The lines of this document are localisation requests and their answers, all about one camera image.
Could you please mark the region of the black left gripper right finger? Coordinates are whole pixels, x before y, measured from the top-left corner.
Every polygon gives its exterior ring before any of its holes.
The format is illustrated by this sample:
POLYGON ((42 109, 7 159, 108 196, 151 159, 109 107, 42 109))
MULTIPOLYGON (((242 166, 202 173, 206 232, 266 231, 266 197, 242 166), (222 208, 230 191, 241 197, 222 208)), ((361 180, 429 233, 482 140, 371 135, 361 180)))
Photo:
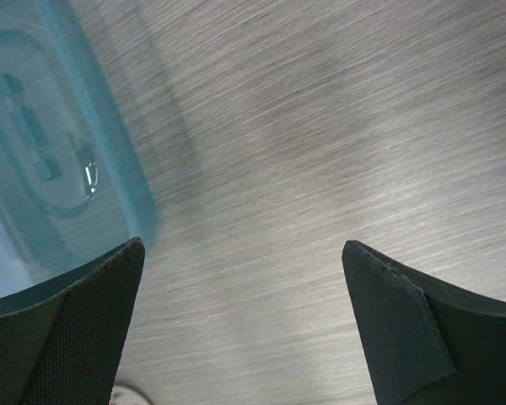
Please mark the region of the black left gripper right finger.
POLYGON ((357 241, 342 266, 378 404, 506 404, 506 302, 357 241))

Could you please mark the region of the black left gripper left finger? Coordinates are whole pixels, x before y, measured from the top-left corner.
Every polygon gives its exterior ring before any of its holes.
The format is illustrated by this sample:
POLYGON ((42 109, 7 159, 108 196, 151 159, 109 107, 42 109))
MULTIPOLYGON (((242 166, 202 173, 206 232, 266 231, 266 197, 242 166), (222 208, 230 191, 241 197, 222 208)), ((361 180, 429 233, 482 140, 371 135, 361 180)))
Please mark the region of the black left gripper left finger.
POLYGON ((0 404, 107 404, 143 274, 135 237, 0 298, 0 404))

